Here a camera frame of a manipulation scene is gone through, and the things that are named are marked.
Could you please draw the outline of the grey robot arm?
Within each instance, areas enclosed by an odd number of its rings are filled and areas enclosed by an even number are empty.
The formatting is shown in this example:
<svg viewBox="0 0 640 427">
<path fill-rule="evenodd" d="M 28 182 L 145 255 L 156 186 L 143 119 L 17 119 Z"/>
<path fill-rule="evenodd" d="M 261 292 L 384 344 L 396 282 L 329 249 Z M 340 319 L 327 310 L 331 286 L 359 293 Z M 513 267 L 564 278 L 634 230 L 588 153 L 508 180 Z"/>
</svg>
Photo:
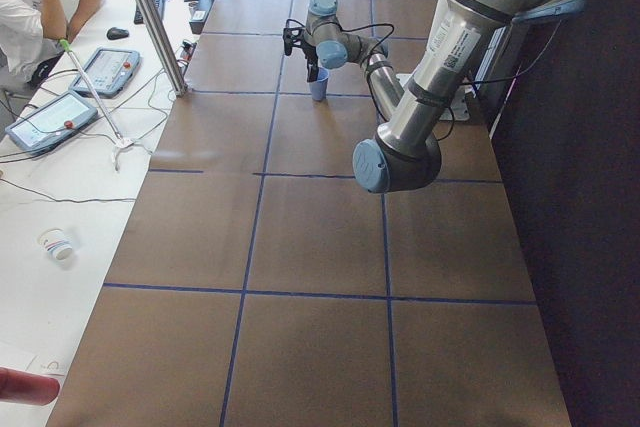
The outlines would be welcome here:
<svg viewBox="0 0 640 427">
<path fill-rule="evenodd" d="M 444 15 L 425 53 L 405 83 L 399 82 L 381 41 L 352 34 L 337 18 L 338 0 L 310 0 L 301 33 L 286 34 L 285 49 L 298 42 L 309 80 L 318 69 L 355 63 L 386 122 L 352 156 L 357 182 L 372 193 L 429 185 L 441 168 L 433 128 L 476 68 L 494 32 L 512 23 L 561 20 L 581 12 L 586 0 L 444 0 Z"/>
</svg>

